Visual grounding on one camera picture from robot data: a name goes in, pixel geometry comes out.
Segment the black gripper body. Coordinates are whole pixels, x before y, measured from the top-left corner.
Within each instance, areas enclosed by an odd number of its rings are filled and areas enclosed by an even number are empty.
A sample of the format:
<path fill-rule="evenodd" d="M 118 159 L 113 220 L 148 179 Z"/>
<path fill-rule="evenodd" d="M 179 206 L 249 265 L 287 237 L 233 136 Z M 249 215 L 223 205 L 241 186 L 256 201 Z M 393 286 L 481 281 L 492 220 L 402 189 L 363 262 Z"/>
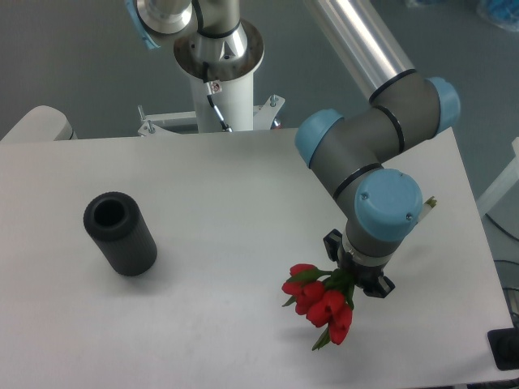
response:
<path fill-rule="evenodd" d="M 339 253 L 339 268 L 351 273 L 357 286 L 368 286 L 376 283 L 384 277 L 384 270 L 381 266 L 368 267 L 354 261 L 354 256 L 350 252 L 341 250 Z"/>

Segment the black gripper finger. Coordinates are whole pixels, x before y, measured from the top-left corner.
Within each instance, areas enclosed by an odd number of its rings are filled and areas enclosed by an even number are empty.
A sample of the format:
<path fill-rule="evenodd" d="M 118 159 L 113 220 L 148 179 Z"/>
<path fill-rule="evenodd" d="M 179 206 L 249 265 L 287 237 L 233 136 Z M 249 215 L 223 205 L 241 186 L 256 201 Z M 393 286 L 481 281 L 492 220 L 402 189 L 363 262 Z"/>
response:
<path fill-rule="evenodd" d="M 324 248 L 330 261 L 339 264 L 339 250 L 342 243 L 342 234 L 337 229 L 333 229 L 323 238 Z"/>
<path fill-rule="evenodd" d="M 384 274 L 380 274 L 376 279 L 367 282 L 362 290 L 368 297 L 386 298 L 394 290 L 394 283 Z"/>

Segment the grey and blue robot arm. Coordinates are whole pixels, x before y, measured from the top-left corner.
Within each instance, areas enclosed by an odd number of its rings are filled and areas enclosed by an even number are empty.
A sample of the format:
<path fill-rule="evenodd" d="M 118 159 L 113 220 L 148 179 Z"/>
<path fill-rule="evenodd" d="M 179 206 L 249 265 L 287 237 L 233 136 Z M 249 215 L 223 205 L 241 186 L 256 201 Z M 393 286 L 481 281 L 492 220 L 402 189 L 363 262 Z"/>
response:
<path fill-rule="evenodd" d="M 253 107 L 253 74 L 264 57 L 254 25 L 237 1 L 129 1 L 127 11 L 150 49 L 174 44 L 191 80 L 199 132 L 267 129 L 273 116 Z M 394 288 L 384 274 L 392 254 L 418 223 L 422 192 L 413 178 L 384 162 L 447 130 L 461 104 L 441 78 L 423 78 L 368 1 L 309 1 L 324 35 L 369 109 L 344 118 L 312 114 L 295 135 L 305 164 L 345 214 L 344 232 L 324 239 L 328 257 L 370 297 Z"/>

